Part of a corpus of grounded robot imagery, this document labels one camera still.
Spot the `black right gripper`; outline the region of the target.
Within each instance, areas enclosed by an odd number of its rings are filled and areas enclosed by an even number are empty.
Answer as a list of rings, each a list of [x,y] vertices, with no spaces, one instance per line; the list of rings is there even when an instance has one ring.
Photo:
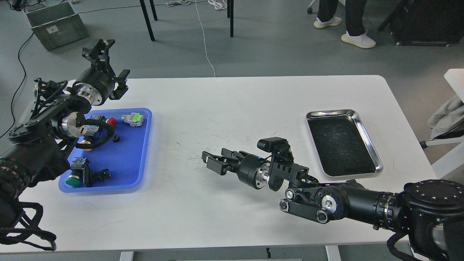
[[[242,152],[222,148],[221,156],[203,151],[202,160],[209,170],[219,175],[236,172],[241,182],[254,189],[261,189],[268,183],[270,161],[257,155],[245,156]]]

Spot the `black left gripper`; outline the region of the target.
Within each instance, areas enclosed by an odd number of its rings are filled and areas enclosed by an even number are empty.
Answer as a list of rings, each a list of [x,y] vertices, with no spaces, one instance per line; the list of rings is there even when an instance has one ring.
[[[129,89],[129,69],[122,70],[119,76],[111,77],[106,74],[114,73],[109,63],[109,49],[114,43],[114,39],[99,39],[92,48],[82,48],[82,57],[90,61],[92,67],[86,69],[72,87],[77,95],[86,98],[91,105],[102,105],[108,98],[119,100]]]

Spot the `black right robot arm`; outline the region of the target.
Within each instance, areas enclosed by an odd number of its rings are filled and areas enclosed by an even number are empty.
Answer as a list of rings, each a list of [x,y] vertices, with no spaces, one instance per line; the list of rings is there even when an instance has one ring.
[[[463,260],[463,185],[457,182],[410,182],[399,193],[368,190],[354,179],[321,183],[307,167],[294,162],[289,149],[274,149],[267,158],[222,149],[219,156],[202,152],[202,160],[209,170],[236,173],[254,189],[268,185],[277,191],[288,180],[285,198],[279,202],[285,213],[319,224],[348,218],[374,230],[391,230],[388,250],[404,261],[415,260],[395,247],[405,236],[415,253],[429,259]]]

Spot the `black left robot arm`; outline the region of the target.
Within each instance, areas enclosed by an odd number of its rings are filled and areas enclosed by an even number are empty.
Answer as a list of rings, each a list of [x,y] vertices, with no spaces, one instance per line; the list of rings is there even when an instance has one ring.
[[[43,207],[19,200],[21,193],[38,182],[54,180],[71,168],[68,156],[74,148],[94,149],[114,136],[107,121],[86,118],[92,106],[118,100],[129,89],[129,69],[116,76],[109,49],[115,40],[98,40],[83,48],[91,66],[72,84],[36,79],[36,100],[30,119],[8,133],[13,144],[1,156],[1,244],[24,243],[43,250],[56,249],[56,235],[39,228]],[[50,246],[28,242],[30,236]]]

